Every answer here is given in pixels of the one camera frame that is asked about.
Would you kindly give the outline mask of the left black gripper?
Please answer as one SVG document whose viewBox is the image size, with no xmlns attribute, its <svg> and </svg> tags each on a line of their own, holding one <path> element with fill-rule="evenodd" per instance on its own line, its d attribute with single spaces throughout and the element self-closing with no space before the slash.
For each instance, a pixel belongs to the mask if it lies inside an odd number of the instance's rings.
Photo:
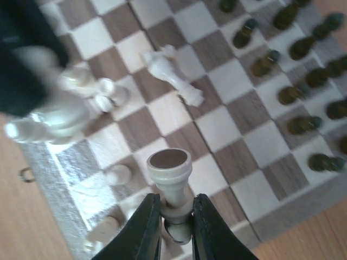
<svg viewBox="0 0 347 260">
<path fill-rule="evenodd" d="M 1 113 L 19 118 L 48 97 L 51 71 L 69 54 L 35 1 L 1 1 Z"/>
</svg>

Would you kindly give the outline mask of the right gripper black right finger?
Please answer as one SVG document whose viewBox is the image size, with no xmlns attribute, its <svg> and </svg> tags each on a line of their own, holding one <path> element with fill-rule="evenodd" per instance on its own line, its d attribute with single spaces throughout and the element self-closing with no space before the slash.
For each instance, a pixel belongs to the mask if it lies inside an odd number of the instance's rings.
<svg viewBox="0 0 347 260">
<path fill-rule="evenodd" d="M 206 194 L 194 198 L 193 219 L 193 259 L 257 259 L 233 234 Z"/>
</svg>

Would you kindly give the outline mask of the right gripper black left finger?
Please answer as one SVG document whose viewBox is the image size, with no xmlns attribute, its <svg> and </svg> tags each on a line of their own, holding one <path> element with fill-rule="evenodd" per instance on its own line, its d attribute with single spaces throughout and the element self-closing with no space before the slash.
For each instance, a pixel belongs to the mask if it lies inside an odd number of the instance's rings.
<svg viewBox="0 0 347 260">
<path fill-rule="evenodd" d="M 93 259 L 160 259 L 162 238 L 160 208 L 160 195 L 147 194 L 119 234 Z"/>
</svg>

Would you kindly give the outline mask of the wooden chess board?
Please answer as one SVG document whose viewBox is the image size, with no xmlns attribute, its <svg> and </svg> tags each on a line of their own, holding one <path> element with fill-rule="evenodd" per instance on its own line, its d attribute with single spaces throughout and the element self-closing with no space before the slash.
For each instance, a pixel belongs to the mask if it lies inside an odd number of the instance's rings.
<svg viewBox="0 0 347 260">
<path fill-rule="evenodd" d="M 39 1 L 59 21 L 58 34 L 74 65 L 130 90 L 130 101 L 103 115 L 70 144 L 25 145 L 74 259 L 90 259 L 86 233 L 105 216 L 123 221 L 136 198 L 155 192 L 146 169 L 154 152 L 182 148 L 192 156 L 188 190 L 210 197 L 231 230 L 248 247 L 271 239 L 346 198 L 346 175 L 305 180 L 261 171 L 232 177 L 209 146 L 217 126 L 217 92 L 208 71 L 222 61 L 218 1 Z M 299 11 L 293 25 L 306 33 L 322 21 L 316 6 Z M 154 78 L 141 58 L 146 50 L 176 48 L 176 63 L 203 92 L 188 106 L 172 85 Z M 318 43 L 327 64 L 344 53 L 333 37 Z"/>
</svg>

